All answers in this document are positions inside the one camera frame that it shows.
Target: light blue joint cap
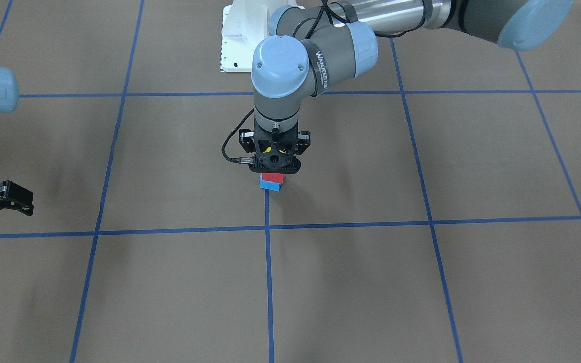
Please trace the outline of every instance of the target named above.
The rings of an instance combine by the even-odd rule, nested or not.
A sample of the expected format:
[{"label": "light blue joint cap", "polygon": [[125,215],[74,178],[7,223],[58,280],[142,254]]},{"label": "light blue joint cap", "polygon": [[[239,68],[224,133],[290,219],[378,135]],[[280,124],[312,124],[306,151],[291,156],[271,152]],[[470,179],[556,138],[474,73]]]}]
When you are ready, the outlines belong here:
[{"label": "light blue joint cap", "polygon": [[277,34],[277,26],[279,25],[279,21],[281,17],[284,15],[286,10],[292,9],[296,7],[291,7],[290,5],[284,5],[283,7],[275,10],[274,13],[270,16],[270,20],[268,20],[268,35],[276,35]]},{"label": "light blue joint cap", "polygon": [[506,23],[497,44],[519,51],[544,43],[571,10],[572,0],[529,0]]},{"label": "light blue joint cap", "polygon": [[373,68],[378,62],[378,39],[376,39],[373,29],[362,21],[348,23],[346,26],[351,32],[351,40],[353,40],[353,53],[356,56],[356,75],[354,77],[357,77]]},{"label": "light blue joint cap", "polygon": [[309,74],[309,55],[297,39],[273,35],[252,56],[252,85],[262,96],[282,98],[295,92]]},{"label": "light blue joint cap", "polygon": [[0,113],[13,112],[19,104],[19,86],[15,74],[0,67]]}]

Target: floor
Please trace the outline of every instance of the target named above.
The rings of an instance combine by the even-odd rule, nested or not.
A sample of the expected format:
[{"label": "floor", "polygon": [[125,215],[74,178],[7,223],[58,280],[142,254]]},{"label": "floor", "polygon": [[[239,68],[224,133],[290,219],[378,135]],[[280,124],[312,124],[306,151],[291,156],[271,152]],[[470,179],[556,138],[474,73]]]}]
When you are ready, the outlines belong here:
[{"label": "floor", "polygon": [[581,0],[521,54],[381,39],[280,193],[219,153],[228,3],[0,0],[0,362],[581,362]]}]

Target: white mount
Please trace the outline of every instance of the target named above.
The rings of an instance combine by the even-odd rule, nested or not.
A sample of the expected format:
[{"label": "white mount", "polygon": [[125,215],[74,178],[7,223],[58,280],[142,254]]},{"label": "white mount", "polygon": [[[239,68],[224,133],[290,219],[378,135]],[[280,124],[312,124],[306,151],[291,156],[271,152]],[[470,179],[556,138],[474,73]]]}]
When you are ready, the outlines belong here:
[{"label": "white mount", "polygon": [[223,8],[221,71],[250,72],[254,49],[268,37],[268,19],[295,0],[233,0]]}]

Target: red block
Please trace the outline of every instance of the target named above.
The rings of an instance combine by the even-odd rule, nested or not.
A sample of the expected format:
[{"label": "red block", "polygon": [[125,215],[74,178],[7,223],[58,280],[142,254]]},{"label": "red block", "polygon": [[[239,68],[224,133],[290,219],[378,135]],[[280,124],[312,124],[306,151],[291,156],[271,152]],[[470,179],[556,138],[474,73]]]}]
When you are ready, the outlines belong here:
[{"label": "red block", "polygon": [[273,182],[273,183],[283,183],[284,182],[284,174],[272,174],[269,172],[261,173],[261,179],[265,182]]}]

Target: block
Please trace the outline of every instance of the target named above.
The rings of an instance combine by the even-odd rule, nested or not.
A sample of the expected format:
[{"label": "block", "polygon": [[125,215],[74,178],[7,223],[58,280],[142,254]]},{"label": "block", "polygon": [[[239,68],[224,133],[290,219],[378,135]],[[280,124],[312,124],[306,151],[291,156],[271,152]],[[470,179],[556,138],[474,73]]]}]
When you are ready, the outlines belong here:
[{"label": "block", "polygon": [[261,175],[259,175],[259,186],[264,189],[276,192],[278,192],[281,189],[281,183],[275,183],[274,181],[265,181]]},{"label": "block", "polygon": [[269,172],[261,173],[261,178],[265,182],[273,182],[282,184],[284,182],[284,174],[272,174]]}]

